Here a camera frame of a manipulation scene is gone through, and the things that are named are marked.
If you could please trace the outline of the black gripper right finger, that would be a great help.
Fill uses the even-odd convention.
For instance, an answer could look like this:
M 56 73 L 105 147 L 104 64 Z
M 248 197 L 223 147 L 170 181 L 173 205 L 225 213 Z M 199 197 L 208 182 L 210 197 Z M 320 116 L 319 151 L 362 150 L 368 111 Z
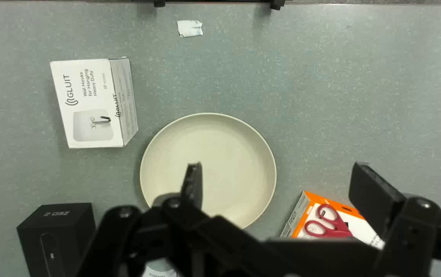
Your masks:
M 385 237 L 406 197 L 366 164 L 356 164 L 351 174 L 349 201 L 372 230 Z

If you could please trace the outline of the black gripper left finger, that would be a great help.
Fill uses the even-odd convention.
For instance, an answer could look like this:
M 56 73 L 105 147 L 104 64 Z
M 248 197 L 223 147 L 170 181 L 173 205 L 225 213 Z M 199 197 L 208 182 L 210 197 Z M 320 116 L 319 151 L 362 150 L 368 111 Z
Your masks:
M 200 164 L 191 164 L 187 168 L 185 181 L 180 196 L 196 208 L 203 204 L 203 167 Z

